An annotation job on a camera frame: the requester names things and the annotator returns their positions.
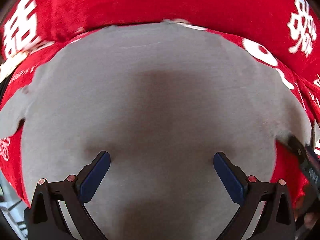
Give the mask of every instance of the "red cloth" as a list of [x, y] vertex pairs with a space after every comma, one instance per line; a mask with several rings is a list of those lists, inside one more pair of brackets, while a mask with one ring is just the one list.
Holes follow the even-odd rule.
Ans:
[[[309, 119], [319, 122], [320, 88], [313, 84], [318, 79], [318, 39], [312, 40], [312, 51], [308, 55], [301, 51], [301, 45], [297, 52], [289, 52], [289, 48], [299, 40], [292, 38], [287, 26], [294, 14], [298, 14], [295, 0], [19, 0], [4, 25], [0, 26], [3, 44], [1, 53], [4, 58], [14, 51], [29, 49], [40, 41], [55, 43], [31, 54], [17, 68], [0, 109], [17, 89], [31, 82], [34, 70], [39, 65], [50, 60], [79, 33], [106, 25], [182, 18], [194, 25], [215, 30], [211, 32], [223, 32], [223, 37], [241, 47], [241, 37], [262, 44], [278, 59], [276, 68], [294, 86], [291, 91], [305, 107]], [[306, 15], [314, 20], [310, 25], [312, 29], [318, 28], [320, 22], [313, 11], [310, 10]], [[27, 202], [21, 175], [21, 134], [17, 136], [21, 130], [22, 127], [10, 137], [11, 143], [8, 146], [10, 156], [16, 158], [9, 158], [8, 161], [0, 158], [0, 168], [18, 195]], [[296, 159], [279, 144], [276, 144], [276, 149], [276, 166], [271, 181], [285, 179], [295, 202], [302, 195], [302, 186], [306, 180], [298, 169]]]

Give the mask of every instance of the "white chinese character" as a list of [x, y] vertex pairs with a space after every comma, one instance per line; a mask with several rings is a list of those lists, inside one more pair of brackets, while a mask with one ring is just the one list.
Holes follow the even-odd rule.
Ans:
[[9, 160], [8, 146], [10, 145], [10, 138], [0, 139], [0, 155], [7, 162]]
[[36, 37], [37, 15], [34, 13], [28, 19], [28, 14], [36, 8], [34, 0], [26, 7], [30, 1], [21, 0], [11, 19], [4, 25], [4, 52], [7, 58], [22, 49], [30, 49], [41, 41], [38, 36], [31, 42]]
[[296, 53], [301, 45], [301, 51], [308, 57], [312, 51], [313, 41], [316, 40], [316, 25], [312, 16], [309, 15], [309, 4], [305, 0], [295, 0], [294, 4], [298, 14], [291, 13], [287, 26], [290, 29], [290, 36], [293, 40], [298, 40], [296, 45], [289, 48], [289, 52]]
[[318, 76], [318, 78], [313, 81], [313, 84], [320, 87], [320, 76], [319, 76], [319, 74], [317, 74], [317, 76]]

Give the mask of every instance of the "black plastic bracket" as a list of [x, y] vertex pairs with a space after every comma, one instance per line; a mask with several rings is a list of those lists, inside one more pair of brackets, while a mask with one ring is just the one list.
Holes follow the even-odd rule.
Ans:
[[[227, 166], [221, 172], [219, 165]], [[234, 166], [223, 152], [216, 153], [213, 158], [213, 165], [221, 178], [226, 189], [233, 188], [234, 185], [246, 185], [243, 182], [244, 172], [239, 171], [239, 167]], [[250, 240], [294, 240], [295, 221], [291, 206], [290, 195], [284, 180], [277, 183], [261, 182], [255, 176], [245, 176], [248, 185], [245, 192], [245, 199], [240, 203], [240, 207], [230, 223], [220, 234], [217, 240], [241, 240], [246, 232], [260, 201], [266, 201], [260, 220], [255, 228]], [[234, 199], [235, 194], [242, 194], [241, 190], [231, 191]]]
[[61, 212], [58, 201], [64, 201], [82, 239], [106, 240], [84, 207], [89, 202], [110, 167], [109, 153], [101, 151], [77, 176], [48, 183], [40, 179], [32, 199], [31, 209], [24, 217], [31, 240], [74, 240]]

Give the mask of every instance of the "gray surface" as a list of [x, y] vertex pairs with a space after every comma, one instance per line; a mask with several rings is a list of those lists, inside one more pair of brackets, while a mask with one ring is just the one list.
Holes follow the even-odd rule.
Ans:
[[30, 199], [39, 178], [63, 180], [100, 150], [111, 154], [87, 204], [111, 240], [215, 239], [237, 205], [212, 168], [214, 153], [268, 181], [275, 138], [309, 142], [311, 131], [277, 71], [174, 23], [105, 28], [66, 46], [5, 105], [0, 138], [22, 116]]

